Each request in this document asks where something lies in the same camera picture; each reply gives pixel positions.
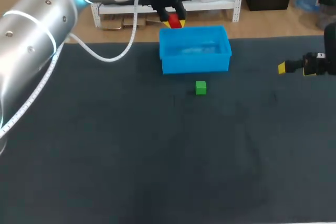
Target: blue container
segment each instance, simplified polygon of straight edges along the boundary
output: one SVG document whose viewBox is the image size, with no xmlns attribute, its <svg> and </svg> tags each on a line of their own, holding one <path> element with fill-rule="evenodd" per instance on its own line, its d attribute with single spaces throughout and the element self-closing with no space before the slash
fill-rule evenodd
<svg viewBox="0 0 336 224">
<path fill-rule="evenodd" d="M 224 26 L 160 30 L 164 74 L 227 71 L 231 55 Z"/>
</svg>

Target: table surface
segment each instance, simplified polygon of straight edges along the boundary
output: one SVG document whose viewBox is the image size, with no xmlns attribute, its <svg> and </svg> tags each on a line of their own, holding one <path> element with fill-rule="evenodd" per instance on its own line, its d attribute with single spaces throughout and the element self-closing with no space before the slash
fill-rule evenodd
<svg viewBox="0 0 336 224">
<path fill-rule="evenodd" d="M 336 221 L 336 79 L 277 74 L 323 38 L 231 45 L 229 72 L 172 76 L 158 44 L 66 45 L 0 158 L 0 223 Z"/>
</svg>

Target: wooden floor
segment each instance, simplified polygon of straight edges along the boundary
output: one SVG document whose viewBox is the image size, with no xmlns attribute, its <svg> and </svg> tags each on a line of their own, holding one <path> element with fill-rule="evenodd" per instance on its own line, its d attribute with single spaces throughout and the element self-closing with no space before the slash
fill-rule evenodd
<svg viewBox="0 0 336 224">
<path fill-rule="evenodd" d="M 0 12 L 4 13 L 18 0 L 0 0 Z M 317 17 L 307 14 L 290 4 L 287 10 L 250 12 L 244 3 L 240 21 L 232 23 L 232 11 L 190 12 L 186 26 L 224 25 L 229 38 L 262 38 L 279 36 L 322 35 L 316 26 Z M 161 24 L 147 25 L 136 35 L 136 41 L 158 41 Z M 95 28 L 91 9 L 87 8 L 80 16 L 74 31 L 85 42 L 126 42 L 131 29 L 102 31 Z"/>
</svg>

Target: yellow object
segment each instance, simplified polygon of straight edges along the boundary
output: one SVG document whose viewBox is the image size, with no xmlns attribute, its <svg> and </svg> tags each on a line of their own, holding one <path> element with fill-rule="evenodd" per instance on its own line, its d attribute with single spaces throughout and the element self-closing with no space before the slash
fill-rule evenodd
<svg viewBox="0 0 336 224">
<path fill-rule="evenodd" d="M 281 63 L 279 66 L 278 66 L 278 71 L 279 71 L 279 74 L 284 74 L 286 73 L 286 66 L 285 66 L 285 63 Z"/>
<path fill-rule="evenodd" d="M 185 20 L 180 20 L 180 23 L 181 23 L 181 26 L 182 26 L 182 28 L 183 28 L 184 25 L 185 25 Z"/>
<path fill-rule="evenodd" d="M 170 24 L 169 24 L 168 21 L 164 21 L 164 22 L 162 22 L 162 23 L 164 23 L 167 27 L 171 28 L 171 26 L 170 26 Z"/>
</svg>

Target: green cube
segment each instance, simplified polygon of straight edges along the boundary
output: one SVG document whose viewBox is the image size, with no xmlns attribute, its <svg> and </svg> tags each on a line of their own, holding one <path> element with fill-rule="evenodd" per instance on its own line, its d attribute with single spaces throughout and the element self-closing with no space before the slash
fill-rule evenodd
<svg viewBox="0 0 336 224">
<path fill-rule="evenodd" d="M 205 95 L 205 94 L 206 94 L 206 82 L 196 81 L 196 95 Z"/>
</svg>

